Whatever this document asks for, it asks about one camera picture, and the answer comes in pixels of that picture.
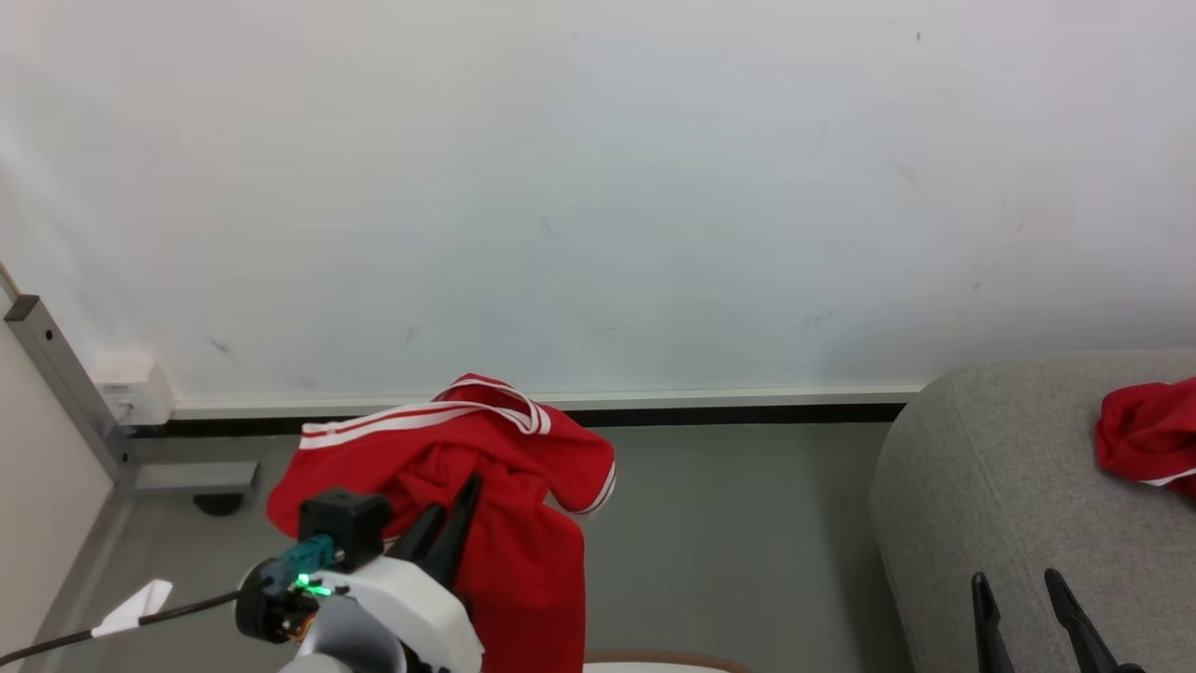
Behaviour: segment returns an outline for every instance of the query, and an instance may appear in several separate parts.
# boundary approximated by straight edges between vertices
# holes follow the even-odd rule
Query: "fabric upholstery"
[[[902,412],[871,498],[919,673],[976,671],[977,570],[1017,671],[1076,671],[1046,568],[1119,661],[1196,671],[1196,508],[1100,472],[1093,455],[1106,393],[1191,377],[1196,351],[993,363],[935,381]]]

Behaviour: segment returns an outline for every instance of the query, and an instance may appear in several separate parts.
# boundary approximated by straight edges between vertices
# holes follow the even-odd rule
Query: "metal leg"
[[[254,490],[258,464],[252,461],[140,463],[45,302],[37,294],[20,294],[4,319],[117,491],[216,496]]]

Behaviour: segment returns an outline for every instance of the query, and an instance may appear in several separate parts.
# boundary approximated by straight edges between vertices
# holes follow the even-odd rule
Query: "red garment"
[[[1131,482],[1196,497],[1196,379],[1109,393],[1097,423],[1097,463]]]
[[[423,509],[448,506],[482,475],[456,591],[472,606],[486,673],[580,673],[585,543],[568,516],[593,513],[615,487],[615,452],[560,411],[501,381],[466,374],[432,403],[346,423],[304,426],[267,515],[295,537],[299,506],[334,487],[384,494],[396,537]]]

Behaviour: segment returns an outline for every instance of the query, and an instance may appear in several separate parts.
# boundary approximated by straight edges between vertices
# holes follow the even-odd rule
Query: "cable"
[[[250,587],[237,589],[236,592],[228,592],[227,594],[222,594],[199,602],[193,602],[191,605],[176,607],[173,610],[167,610],[166,612],[159,612],[157,614],[147,614],[145,617],[138,618],[138,626],[148,626],[150,624],[158,624],[159,622],[175,619],[176,617],[187,617],[188,614],[203,612],[205,610],[209,610],[224,605],[226,602],[232,602],[254,592],[260,592],[264,589],[266,586],[269,585],[270,582],[273,582],[273,580],[267,579]],[[59,649],[67,646],[73,646],[75,643],[81,643],[84,641],[90,641],[94,637],[92,635],[92,631],[93,631],[92,629],[89,629],[86,631],[79,631],[75,634],[71,634],[69,636],[61,636],[50,641],[45,641],[44,643],[37,643],[36,646],[30,646],[28,648],[8,653],[4,656],[0,656],[0,667],[7,666],[13,661],[20,661],[26,656],[33,656],[35,654],[42,654],[44,651],[50,651],[53,649]]]

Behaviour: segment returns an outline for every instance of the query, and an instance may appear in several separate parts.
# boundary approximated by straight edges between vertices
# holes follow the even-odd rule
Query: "black caster wheel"
[[[218,494],[214,496],[195,496],[191,498],[200,512],[209,516],[228,516],[240,509],[245,502],[244,494]]]

